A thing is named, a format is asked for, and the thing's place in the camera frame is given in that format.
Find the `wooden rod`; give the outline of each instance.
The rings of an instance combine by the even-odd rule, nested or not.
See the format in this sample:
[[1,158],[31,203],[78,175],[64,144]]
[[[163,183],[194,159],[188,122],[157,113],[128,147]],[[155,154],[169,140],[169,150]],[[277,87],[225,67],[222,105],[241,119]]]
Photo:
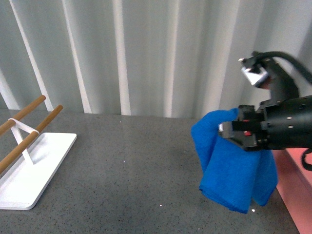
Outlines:
[[49,123],[60,113],[63,109],[62,105],[58,105],[48,116],[45,118],[36,128],[38,132],[42,132],[42,130],[48,126]]
[[[45,96],[41,95],[39,98],[34,100],[32,103],[30,103],[24,109],[22,109],[20,112],[18,112],[16,115],[14,115],[13,118],[16,120],[21,120],[27,114],[32,112],[37,106],[39,106],[44,100],[45,100]],[[15,125],[14,120],[10,119],[10,120],[6,121],[3,125],[0,126],[0,136],[2,136],[4,133],[6,133],[6,131],[8,131],[14,125]]]
[[[58,115],[63,109],[61,105],[57,106],[36,128],[41,133],[42,130]],[[0,174],[36,139],[39,134],[35,131],[30,133],[14,150],[11,151],[0,162]]]
[[11,151],[1,162],[0,162],[0,174],[33,142],[38,136],[37,132],[29,134],[14,150]]

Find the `drying rack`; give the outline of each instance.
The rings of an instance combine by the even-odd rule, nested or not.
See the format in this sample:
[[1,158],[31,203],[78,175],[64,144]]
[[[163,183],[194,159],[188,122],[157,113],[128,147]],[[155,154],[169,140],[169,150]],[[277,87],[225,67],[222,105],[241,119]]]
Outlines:
[[[0,126],[0,136],[11,129],[18,143],[17,147],[0,161],[0,175],[6,171],[0,179],[0,209],[33,208],[77,138],[77,135],[72,133],[40,134],[63,109],[61,105],[35,129],[20,122],[44,100],[45,96],[40,96]],[[20,129],[29,133],[25,139],[22,138]]]

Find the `blue cloth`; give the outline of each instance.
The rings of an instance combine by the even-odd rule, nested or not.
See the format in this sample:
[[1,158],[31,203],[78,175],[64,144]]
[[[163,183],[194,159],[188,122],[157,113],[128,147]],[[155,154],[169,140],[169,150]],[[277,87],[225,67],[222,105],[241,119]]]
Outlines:
[[213,111],[192,127],[203,178],[199,189],[232,211],[247,213],[251,199],[267,204],[277,185],[271,151],[246,152],[218,135],[218,125],[237,118],[238,110]]

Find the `white tray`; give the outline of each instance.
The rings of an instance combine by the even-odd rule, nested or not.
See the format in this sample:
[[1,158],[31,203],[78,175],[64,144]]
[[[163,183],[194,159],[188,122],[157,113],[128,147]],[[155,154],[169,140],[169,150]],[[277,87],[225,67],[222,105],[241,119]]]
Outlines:
[[0,179],[0,209],[29,210],[35,206],[77,138],[72,133],[43,133]]

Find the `speckled surface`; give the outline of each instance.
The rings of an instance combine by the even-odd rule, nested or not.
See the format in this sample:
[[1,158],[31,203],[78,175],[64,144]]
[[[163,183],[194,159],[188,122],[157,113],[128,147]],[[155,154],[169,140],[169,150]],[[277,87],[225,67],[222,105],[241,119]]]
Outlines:
[[[0,110],[0,123],[16,112]],[[36,127],[35,111],[23,122]],[[277,191],[248,214],[198,190],[202,177],[190,137],[193,119],[60,113],[45,132],[78,138],[36,206],[0,210],[0,233],[296,234]],[[0,158],[16,145],[0,138]]]

